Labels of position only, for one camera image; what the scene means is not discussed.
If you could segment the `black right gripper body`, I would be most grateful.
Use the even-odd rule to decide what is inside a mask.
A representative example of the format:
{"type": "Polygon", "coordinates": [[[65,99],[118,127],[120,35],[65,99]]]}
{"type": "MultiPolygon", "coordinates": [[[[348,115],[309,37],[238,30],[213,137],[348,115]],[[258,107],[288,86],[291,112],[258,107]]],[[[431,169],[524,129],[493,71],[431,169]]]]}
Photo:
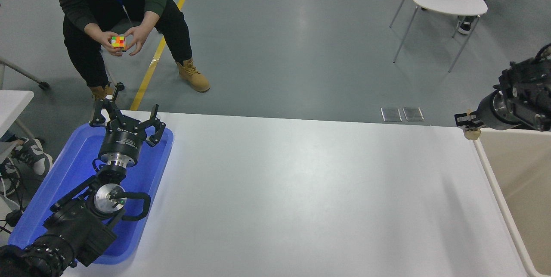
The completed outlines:
{"type": "Polygon", "coordinates": [[[476,117],[479,120],[480,128],[498,129],[498,119],[495,116],[494,98],[496,91],[484,97],[476,110],[476,117]]]}

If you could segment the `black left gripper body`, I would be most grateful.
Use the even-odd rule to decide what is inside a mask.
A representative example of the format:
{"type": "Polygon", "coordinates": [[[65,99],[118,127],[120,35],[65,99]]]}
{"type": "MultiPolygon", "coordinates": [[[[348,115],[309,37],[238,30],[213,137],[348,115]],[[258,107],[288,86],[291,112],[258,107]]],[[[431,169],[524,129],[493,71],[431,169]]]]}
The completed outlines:
{"type": "Polygon", "coordinates": [[[105,137],[98,158],[104,163],[118,160],[126,165],[136,165],[145,139],[143,128],[127,130],[105,126],[105,137]]]}

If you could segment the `person's right hand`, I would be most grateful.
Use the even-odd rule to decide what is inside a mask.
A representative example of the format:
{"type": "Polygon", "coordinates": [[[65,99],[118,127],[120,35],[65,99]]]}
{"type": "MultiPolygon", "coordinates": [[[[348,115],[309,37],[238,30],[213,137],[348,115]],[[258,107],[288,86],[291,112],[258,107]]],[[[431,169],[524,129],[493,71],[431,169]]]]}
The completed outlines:
{"type": "Polygon", "coordinates": [[[95,40],[104,47],[106,51],[112,56],[120,57],[123,55],[122,48],[114,47],[111,43],[113,37],[118,37],[116,32],[111,31],[99,31],[95,34],[95,40]]]}

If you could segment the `person's left hand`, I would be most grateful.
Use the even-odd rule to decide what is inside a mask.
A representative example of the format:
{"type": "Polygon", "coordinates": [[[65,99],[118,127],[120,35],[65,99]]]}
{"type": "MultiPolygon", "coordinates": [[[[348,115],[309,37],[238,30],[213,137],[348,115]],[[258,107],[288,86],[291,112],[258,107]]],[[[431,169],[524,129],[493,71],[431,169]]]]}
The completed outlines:
{"type": "Polygon", "coordinates": [[[131,48],[134,48],[134,50],[130,52],[130,56],[134,56],[140,53],[151,31],[152,28],[150,28],[149,26],[138,25],[131,27],[124,33],[124,37],[126,39],[130,38],[130,40],[127,40],[127,51],[129,51],[131,48]]]}

